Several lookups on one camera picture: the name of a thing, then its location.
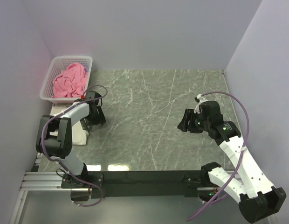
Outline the cream white t shirt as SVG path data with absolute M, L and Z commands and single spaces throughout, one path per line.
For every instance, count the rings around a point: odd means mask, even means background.
M 65 110 L 67 107 L 64 105 L 53 105 L 51 108 L 50 115 L 56 115 L 63 110 Z M 88 132 L 86 130 L 83 130 L 81 122 L 78 121 L 72 126 L 72 145 L 75 146 L 84 146 L 87 144 L 87 137 Z

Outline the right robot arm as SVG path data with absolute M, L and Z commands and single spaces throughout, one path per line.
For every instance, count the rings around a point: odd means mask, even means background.
M 202 166 L 203 183 L 223 187 L 239 205 L 243 217 L 251 224 L 277 213 L 286 199 L 283 188 L 277 188 L 261 171 L 244 139 L 232 121 L 225 121 L 216 101 L 201 101 L 195 109 L 186 109 L 178 129 L 183 132 L 207 132 L 227 155 L 240 176 L 238 181 L 218 163 Z

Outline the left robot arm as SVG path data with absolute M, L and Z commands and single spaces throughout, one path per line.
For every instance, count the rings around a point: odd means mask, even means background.
M 75 153 L 72 126 L 80 123 L 88 131 L 92 126 L 104 125 L 106 118 L 102 111 L 102 96 L 96 91 L 89 91 L 82 99 L 76 100 L 70 107 L 57 115 L 43 115 L 40 119 L 36 140 L 36 151 L 44 154 L 50 161 L 58 162 L 74 180 L 88 180 L 88 170 Z

